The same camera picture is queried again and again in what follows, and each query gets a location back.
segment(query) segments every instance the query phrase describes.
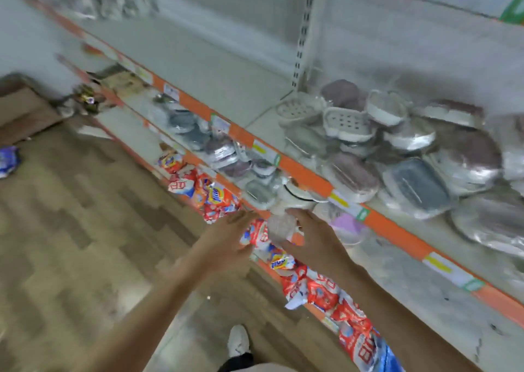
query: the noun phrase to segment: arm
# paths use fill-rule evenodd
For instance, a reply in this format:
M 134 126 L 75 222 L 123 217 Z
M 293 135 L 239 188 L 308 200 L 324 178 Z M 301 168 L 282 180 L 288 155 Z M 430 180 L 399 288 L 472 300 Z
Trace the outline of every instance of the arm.
M 257 217 L 230 214 L 212 226 L 107 336 L 98 340 L 73 372 L 142 372 L 191 292 L 213 272 L 247 258 L 239 239 Z
M 354 263 L 329 224 L 306 210 L 289 209 L 288 213 L 302 226 L 305 244 L 296 246 L 284 241 L 279 245 L 344 289 L 385 338 L 407 372 L 480 371 Z

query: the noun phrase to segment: person's left hand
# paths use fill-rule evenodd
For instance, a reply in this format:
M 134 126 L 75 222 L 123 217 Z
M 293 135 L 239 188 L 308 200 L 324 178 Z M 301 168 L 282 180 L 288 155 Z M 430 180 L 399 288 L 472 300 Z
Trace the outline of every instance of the person's left hand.
M 187 261 L 210 273 L 248 258 L 253 245 L 242 246 L 240 238 L 257 218 L 255 212 L 238 210 L 218 219 L 193 245 L 186 256 Z

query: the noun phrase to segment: cardboard box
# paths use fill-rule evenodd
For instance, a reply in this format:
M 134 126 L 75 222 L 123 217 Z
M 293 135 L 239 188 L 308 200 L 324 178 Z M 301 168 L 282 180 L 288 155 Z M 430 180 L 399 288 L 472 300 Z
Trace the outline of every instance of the cardboard box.
M 62 120 L 31 85 L 20 74 L 0 78 L 0 146 L 15 144 Z

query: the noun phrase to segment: forearm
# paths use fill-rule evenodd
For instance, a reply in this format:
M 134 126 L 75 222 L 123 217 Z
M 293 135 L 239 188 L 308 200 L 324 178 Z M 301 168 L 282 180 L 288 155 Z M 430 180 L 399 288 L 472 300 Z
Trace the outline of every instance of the forearm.
M 365 271 L 352 264 L 333 279 L 359 306 L 398 357 L 407 372 L 478 372 L 451 344 L 382 289 Z
M 142 372 L 176 313 L 203 279 L 199 271 L 190 260 L 180 260 L 73 371 Z

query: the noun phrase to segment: person's right hand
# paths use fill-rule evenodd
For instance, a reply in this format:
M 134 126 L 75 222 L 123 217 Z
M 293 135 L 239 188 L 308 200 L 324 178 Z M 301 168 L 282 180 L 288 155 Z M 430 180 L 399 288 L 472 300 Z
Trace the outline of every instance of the person's right hand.
M 335 281 L 339 274 L 355 266 L 327 222 L 309 210 L 290 208 L 286 212 L 297 218 L 304 231 L 304 245 L 294 245 L 289 241 L 279 243 L 287 253 Z

